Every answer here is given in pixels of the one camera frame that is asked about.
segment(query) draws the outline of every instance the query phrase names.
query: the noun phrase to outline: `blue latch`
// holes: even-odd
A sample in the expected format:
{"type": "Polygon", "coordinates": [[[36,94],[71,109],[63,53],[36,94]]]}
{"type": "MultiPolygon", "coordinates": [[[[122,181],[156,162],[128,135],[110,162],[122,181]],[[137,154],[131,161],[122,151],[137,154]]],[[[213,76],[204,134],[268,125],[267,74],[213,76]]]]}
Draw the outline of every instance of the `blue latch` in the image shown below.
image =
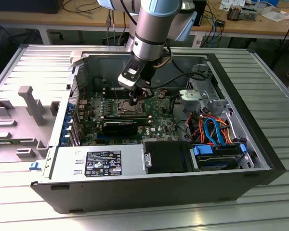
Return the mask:
{"type": "Polygon", "coordinates": [[[72,103],[67,103],[67,109],[68,110],[73,110],[74,109],[74,105],[72,103]]]}
{"type": "Polygon", "coordinates": [[[69,122],[69,121],[71,121],[71,119],[72,119],[72,117],[70,115],[64,116],[64,122],[69,122]]]}
{"type": "Polygon", "coordinates": [[[60,137],[59,142],[66,143],[67,138],[66,137],[60,137]]]}
{"type": "Polygon", "coordinates": [[[197,145],[193,148],[194,155],[210,155],[213,154],[213,150],[209,145],[197,145]]]}
{"type": "Polygon", "coordinates": [[[244,154],[247,152],[247,149],[244,144],[240,144],[240,148],[244,154]]]}
{"type": "Polygon", "coordinates": [[[211,146],[208,146],[208,145],[199,145],[198,146],[198,149],[200,151],[201,154],[213,154],[213,151],[212,151],[212,148],[211,146]]]}
{"type": "Polygon", "coordinates": [[[69,128],[69,126],[70,126],[69,123],[67,123],[67,122],[64,122],[64,123],[63,123],[63,129],[69,128]]]}
{"type": "Polygon", "coordinates": [[[61,130],[61,136],[65,136],[65,135],[67,135],[67,134],[68,134],[67,130],[65,130],[65,129],[62,129],[62,130],[61,130]]]}
{"type": "Polygon", "coordinates": [[[42,170],[42,168],[40,167],[40,163],[39,162],[33,162],[30,164],[29,170],[42,170]]]}

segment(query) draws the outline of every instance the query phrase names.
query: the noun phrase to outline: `power supply label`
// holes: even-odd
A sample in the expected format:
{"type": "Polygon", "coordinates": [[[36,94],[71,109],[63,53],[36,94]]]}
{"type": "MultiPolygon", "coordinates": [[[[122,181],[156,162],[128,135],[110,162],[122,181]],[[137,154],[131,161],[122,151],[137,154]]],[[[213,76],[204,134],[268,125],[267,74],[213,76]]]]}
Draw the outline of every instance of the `power supply label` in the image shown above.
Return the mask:
{"type": "Polygon", "coordinates": [[[122,175],[121,151],[87,152],[86,177],[122,175]]]}

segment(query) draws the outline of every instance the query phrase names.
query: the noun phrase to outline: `motherboard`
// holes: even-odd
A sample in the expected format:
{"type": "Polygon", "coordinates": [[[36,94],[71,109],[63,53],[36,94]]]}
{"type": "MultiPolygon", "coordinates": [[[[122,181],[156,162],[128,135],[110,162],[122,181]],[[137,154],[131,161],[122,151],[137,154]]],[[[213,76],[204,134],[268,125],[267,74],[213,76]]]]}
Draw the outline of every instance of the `motherboard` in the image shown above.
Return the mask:
{"type": "Polygon", "coordinates": [[[170,114],[170,96],[161,97],[158,92],[134,106],[129,105],[128,92],[83,94],[78,118],[82,146],[178,140],[170,114]]]}

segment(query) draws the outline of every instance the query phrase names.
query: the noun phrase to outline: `metal slotted surface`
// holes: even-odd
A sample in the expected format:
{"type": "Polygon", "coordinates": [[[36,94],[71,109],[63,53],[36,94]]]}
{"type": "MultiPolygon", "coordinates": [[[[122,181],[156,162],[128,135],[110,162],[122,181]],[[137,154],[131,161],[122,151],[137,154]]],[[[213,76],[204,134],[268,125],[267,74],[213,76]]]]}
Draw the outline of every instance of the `metal slotted surface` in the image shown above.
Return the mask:
{"type": "Polygon", "coordinates": [[[36,52],[21,50],[15,63],[0,83],[0,100],[10,100],[14,106],[25,106],[18,95],[23,85],[33,88],[32,95],[44,106],[59,101],[66,90],[66,80],[71,74],[70,52],[36,52]]]}
{"type": "MultiPolygon", "coordinates": [[[[110,48],[122,51],[121,48],[110,48]]],[[[92,46],[29,46],[23,60],[65,63],[74,50],[92,46]]],[[[0,230],[289,230],[289,94],[257,55],[238,49],[173,48],[173,53],[214,53],[251,110],[287,172],[267,186],[256,187],[237,201],[86,214],[58,214],[29,183],[41,172],[29,163],[0,164],[0,230]]],[[[63,78],[53,76],[59,81],[63,78]]]]}

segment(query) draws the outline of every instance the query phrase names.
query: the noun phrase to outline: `white paper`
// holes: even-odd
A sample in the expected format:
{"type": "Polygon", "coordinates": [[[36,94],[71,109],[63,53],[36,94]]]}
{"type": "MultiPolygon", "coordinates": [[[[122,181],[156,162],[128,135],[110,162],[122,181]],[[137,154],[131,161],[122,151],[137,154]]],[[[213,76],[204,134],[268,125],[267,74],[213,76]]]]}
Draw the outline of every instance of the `white paper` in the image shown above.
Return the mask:
{"type": "Polygon", "coordinates": [[[266,17],[268,19],[271,19],[275,22],[280,22],[280,21],[283,21],[285,18],[284,16],[281,14],[281,13],[277,13],[277,12],[274,12],[274,11],[271,11],[269,13],[264,13],[262,14],[263,17],[266,17]]]}
{"type": "Polygon", "coordinates": [[[246,0],[222,0],[220,10],[228,11],[231,4],[234,6],[244,6],[246,0]]]}

